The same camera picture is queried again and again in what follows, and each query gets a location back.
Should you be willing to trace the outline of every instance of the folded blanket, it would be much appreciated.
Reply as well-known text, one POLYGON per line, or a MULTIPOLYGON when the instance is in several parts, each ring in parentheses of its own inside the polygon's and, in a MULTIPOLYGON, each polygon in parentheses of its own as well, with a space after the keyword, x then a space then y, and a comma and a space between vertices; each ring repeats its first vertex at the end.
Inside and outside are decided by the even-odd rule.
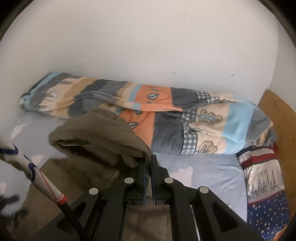
POLYGON ((23 94, 21 105, 61 118, 108 109, 152 150, 175 154, 234 154, 275 141, 272 121, 231 94, 50 72, 23 94))
POLYGON ((247 185, 247 223, 266 240, 277 240, 290 221, 275 148, 248 147, 237 153, 247 185))

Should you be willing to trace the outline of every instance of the wooden headboard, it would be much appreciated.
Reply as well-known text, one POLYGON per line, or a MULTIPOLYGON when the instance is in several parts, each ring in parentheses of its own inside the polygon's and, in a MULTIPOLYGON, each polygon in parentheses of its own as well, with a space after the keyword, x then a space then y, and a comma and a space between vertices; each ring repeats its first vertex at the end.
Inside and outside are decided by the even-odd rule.
POLYGON ((291 214, 296 211, 296 113, 275 93, 267 90, 260 103, 277 134, 278 159, 291 214))

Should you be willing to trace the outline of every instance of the bed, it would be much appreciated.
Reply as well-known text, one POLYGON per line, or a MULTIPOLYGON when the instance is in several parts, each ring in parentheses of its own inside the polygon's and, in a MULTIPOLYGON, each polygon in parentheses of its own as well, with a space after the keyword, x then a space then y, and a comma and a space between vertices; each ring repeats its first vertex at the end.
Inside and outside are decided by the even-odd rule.
MULTIPOLYGON (((275 141, 272 122, 247 100, 229 94, 51 72, 22 95, 21 105, 30 112, 24 113, 7 134, 44 172, 58 173, 57 167, 46 160, 63 157, 46 141, 49 132, 66 121, 58 117, 75 118, 103 107, 128 122, 133 132, 152 148, 160 165, 168 169, 171 177, 193 188, 209 187, 248 224, 254 228, 258 226, 266 240, 273 238, 289 222, 281 170, 272 147, 275 141), (271 198, 276 199, 272 204, 269 203, 271 198), (281 210, 276 206, 282 204, 276 201, 283 202, 281 210), (269 212, 255 211, 261 206, 268 207, 269 212, 273 208, 281 212, 279 221, 270 221, 274 228, 272 232, 269 232, 267 221, 269 212)), ((59 177, 54 176, 54 179, 57 187, 63 185, 64 181, 59 177)), ((21 183, 11 190, 17 190, 22 200, 18 206, 6 210, 9 212, 23 203, 29 183, 21 179, 17 183, 9 177, 2 182, 6 187, 21 183)), ((67 185, 61 191, 67 195, 71 190, 70 196, 77 198, 82 190, 78 188, 73 195, 75 188, 67 185)), ((43 205, 36 208, 34 199, 29 197, 25 206, 34 206, 37 210, 28 216, 35 220, 35 224, 31 223, 34 228, 29 234, 32 234, 57 211, 40 217, 46 201, 37 201, 43 205)))

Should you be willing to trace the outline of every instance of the colorful comforter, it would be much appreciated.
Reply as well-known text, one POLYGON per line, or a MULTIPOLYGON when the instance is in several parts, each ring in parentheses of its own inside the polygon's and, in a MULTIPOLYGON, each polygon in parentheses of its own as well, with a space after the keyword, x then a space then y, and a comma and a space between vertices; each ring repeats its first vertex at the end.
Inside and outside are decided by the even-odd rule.
POLYGON ((234 154, 275 141, 272 121, 231 94, 50 72, 20 102, 26 110, 60 118, 109 109, 153 151, 172 154, 234 154))

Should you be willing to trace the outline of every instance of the black pole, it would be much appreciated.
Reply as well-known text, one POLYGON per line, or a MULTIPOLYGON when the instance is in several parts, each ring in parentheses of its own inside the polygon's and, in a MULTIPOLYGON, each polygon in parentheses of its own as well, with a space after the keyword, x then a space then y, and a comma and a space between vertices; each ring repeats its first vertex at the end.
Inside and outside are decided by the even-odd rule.
POLYGON ((1 241, 16 241, 11 233, 7 230, 6 226, 0 223, 0 240, 1 241))
POLYGON ((84 228, 82 227, 81 223, 75 216, 72 209, 69 207, 67 203, 64 203, 59 206, 65 217, 68 218, 69 222, 74 227, 75 231, 78 233, 78 235, 82 238, 83 241, 90 241, 90 238, 87 236, 84 228))

